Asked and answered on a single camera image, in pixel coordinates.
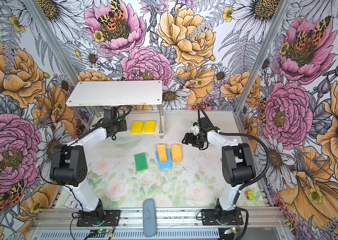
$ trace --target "green scouring pad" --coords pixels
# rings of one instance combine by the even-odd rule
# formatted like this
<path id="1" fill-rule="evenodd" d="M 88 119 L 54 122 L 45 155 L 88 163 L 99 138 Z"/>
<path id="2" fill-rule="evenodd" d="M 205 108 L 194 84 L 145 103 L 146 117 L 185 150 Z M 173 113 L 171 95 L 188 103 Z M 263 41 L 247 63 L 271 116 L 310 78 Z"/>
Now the green scouring pad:
<path id="1" fill-rule="evenodd" d="M 136 162 L 136 171 L 142 172 L 148 169 L 146 162 L 146 155 L 144 152 L 134 155 L 134 161 Z"/>

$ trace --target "gray eraser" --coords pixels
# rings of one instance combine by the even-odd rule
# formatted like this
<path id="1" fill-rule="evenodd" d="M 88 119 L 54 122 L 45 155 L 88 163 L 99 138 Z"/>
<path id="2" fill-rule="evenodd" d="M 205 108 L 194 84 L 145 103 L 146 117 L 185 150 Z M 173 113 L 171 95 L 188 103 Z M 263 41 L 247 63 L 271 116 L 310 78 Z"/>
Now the gray eraser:
<path id="1" fill-rule="evenodd" d="M 153 199 L 146 199 L 143 203 L 143 224 L 145 237 L 152 237 L 156 234 L 156 207 Z"/>

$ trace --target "blue sponge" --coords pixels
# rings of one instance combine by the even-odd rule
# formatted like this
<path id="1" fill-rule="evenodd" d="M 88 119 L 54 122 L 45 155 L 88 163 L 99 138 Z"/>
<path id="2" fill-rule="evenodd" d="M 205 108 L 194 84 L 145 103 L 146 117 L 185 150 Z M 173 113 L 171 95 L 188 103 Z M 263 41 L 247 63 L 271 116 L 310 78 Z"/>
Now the blue sponge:
<path id="1" fill-rule="evenodd" d="M 143 203 L 143 225 L 145 237 L 152 237 L 156 234 L 156 207 L 153 199 L 146 199 Z"/>
<path id="2" fill-rule="evenodd" d="M 160 159 L 158 158 L 158 151 L 156 151 L 156 157 L 157 157 L 157 161 L 158 161 L 158 168 L 160 170 L 163 170 L 165 168 L 171 167 L 170 149 L 166 150 L 166 155 L 168 156 L 168 160 L 166 162 L 160 162 Z"/>

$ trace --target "yellow sponge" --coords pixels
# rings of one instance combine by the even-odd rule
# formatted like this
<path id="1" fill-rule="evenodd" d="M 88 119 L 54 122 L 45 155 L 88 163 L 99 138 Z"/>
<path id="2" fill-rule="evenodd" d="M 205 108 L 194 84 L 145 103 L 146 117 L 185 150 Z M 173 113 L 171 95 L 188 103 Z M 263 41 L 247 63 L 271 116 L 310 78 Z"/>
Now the yellow sponge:
<path id="1" fill-rule="evenodd" d="M 168 156 L 166 155 L 165 144 L 157 144 L 158 158 L 160 162 L 167 162 Z"/>
<path id="2" fill-rule="evenodd" d="M 144 128 L 144 121 L 133 121 L 132 128 L 130 128 L 130 132 L 142 133 L 143 128 Z"/>
<path id="3" fill-rule="evenodd" d="M 173 144 L 171 146 L 171 160 L 173 162 L 181 162 L 182 161 L 182 149 L 181 145 Z"/>
<path id="4" fill-rule="evenodd" d="M 146 120 L 144 132 L 154 132 L 156 129 L 156 121 L 154 120 Z"/>

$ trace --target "floral tablecloth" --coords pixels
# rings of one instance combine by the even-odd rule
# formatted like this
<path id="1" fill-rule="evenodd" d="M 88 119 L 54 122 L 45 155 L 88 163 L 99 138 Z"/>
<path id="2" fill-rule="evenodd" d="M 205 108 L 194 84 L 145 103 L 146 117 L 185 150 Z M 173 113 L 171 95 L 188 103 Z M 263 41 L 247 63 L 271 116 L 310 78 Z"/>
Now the floral tablecloth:
<path id="1" fill-rule="evenodd" d="M 232 118 L 231 113 L 210 113 L 216 126 L 236 131 L 231 122 L 225 126 L 223 119 L 227 117 Z M 181 143 L 195 119 L 196 113 L 167 113 L 163 139 L 154 136 L 118 137 L 114 142 L 106 139 L 94 151 L 85 153 L 89 170 L 86 179 L 104 208 L 142 207 L 143 201 L 149 198 L 155 200 L 156 207 L 214 207 L 223 188 L 228 186 L 222 175 L 220 149 L 210 145 L 200 151 L 182 144 L 182 162 L 173 162 L 171 168 L 164 170 L 159 170 L 154 153 L 157 144 L 170 148 L 171 144 Z M 140 152 L 146 153 L 149 169 L 137 173 L 134 154 Z M 253 191 L 255 199 L 247 200 L 245 194 L 241 194 L 238 205 L 265 205 L 257 184 L 245 190 Z M 64 189 L 55 207 L 63 208 L 68 196 Z"/>

